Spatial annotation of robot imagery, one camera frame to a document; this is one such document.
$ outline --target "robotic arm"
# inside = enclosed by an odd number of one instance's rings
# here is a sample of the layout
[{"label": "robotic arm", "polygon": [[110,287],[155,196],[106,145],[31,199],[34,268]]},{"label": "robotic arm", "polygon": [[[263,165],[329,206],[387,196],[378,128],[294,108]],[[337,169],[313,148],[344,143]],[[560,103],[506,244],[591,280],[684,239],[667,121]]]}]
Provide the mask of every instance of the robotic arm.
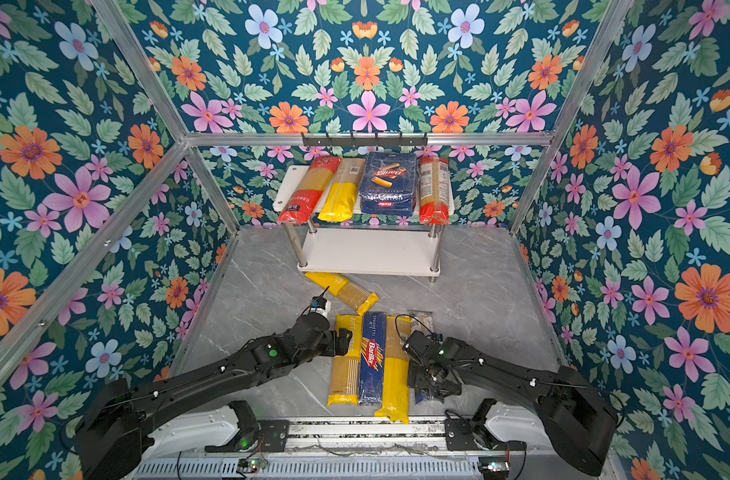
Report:
[{"label": "robotic arm", "polygon": [[[345,354],[351,331],[339,329],[336,333],[329,328],[325,317],[310,312],[298,317],[295,325],[282,334],[250,340],[225,359],[184,375],[134,389],[129,389],[124,379],[110,383],[101,390],[76,429],[85,480],[116,480],[128,475],[152,452],[156,456],[167,453],[160,445],[161,426],[186,432],[187,425],[202,424],[203,416],[212,417],[214,431],[205,432],[208,438],[203,438],[201,445],[214,445],[207,443],[214,438],[219,438],[216,443],[223,445],[236,440],[239,433],[245,439],[243,447],[250,446],[256,432],[237,431],[237,424],[251,422],[245,422],[241,418],[245,413],[232,404],[215,413],[182,414],[228,393],[286,376],[316,356]],[[218,435],[210,436],[216,431]]]},{"label": "robotic arm", "polygon": [[464,341],[440,342],[434,334],[421,332],[410,335],[403,350],[413,360],[409,386],[436,389],[440,396],[458,395],[459,377],[467,385],[502,391],[540,419],[554,450],[568,464],[587,475],[600,475],[618,418],[580,373],[566,366],[556,373],[526,369]]}]

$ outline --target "flower center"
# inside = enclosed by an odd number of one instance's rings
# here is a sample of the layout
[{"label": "flower center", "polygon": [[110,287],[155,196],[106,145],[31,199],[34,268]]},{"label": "flower center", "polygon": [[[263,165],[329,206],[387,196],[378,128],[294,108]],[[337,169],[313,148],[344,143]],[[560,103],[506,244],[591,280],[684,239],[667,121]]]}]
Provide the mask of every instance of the flower center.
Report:
[{"label": "flower center", "polygon": [[72,198],[72,204],[77,208],[85,208],[90,203],[88,192],[80,192]]},{"label": "flower center", "polygon": [[43,157],[43,148],[38,144],[29,144],[21,149],[21,157],[30,162],[36,162]]}]

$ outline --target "barilla rigatoni box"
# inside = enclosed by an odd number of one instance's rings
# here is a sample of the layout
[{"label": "barilla rigatoni box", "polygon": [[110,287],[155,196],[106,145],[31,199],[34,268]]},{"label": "barilla rigatoni box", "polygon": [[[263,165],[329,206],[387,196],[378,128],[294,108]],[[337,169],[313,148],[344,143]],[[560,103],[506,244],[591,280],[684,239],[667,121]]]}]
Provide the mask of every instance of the barilla rigatoni box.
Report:
[{"label": "barilla rigatoni box", "polygon": [[383,399],[383,358],[387,345],[387,314],[363,315],[360,341],[360,403],[380,404]]}]

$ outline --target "lower shelf board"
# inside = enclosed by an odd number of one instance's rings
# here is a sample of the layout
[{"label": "lower shelf board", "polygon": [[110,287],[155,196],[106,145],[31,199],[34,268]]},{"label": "lower shelf board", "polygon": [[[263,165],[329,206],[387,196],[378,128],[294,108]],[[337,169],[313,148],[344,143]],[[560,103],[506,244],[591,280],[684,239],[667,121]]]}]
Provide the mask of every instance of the lower shelf board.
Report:
[{"label": "lower shelf board", "polygon": [[307,234],[302,272],[439,276],[431,271],[438,238],[426,231],[318,228]]}]

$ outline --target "yellow pasta package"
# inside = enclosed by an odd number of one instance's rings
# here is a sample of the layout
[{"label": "yellow pasta package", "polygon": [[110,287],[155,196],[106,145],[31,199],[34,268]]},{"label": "yellow pasta package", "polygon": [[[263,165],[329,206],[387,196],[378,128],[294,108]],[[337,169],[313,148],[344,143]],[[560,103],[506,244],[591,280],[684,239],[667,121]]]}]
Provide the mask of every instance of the yellow pasta package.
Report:
[{"label": "yellow pasta package", "polygon": [[383,400],[377,417],[387,417],[392,422],[408,424],[410,389],[408,388],[408,364],[410,358],[403,352],[403,337],[410,335],[408,316],[387,317],[387,348],[383,364]]},{"label": "yellow pasta package", "polygon": [[317,216],[326,222],[345,222],[354,214],[357,190],[365,172],[364,158],[345,158],[331,180],[331,192]]},{"label": "yellow pasta package", "polygon": [[363,336],[363,318],[359,315],[336,315],[336,328],[352,333],[346,355],[333,358],[331,390],[327,404],[356,405],[360,401],[360,341]]}]

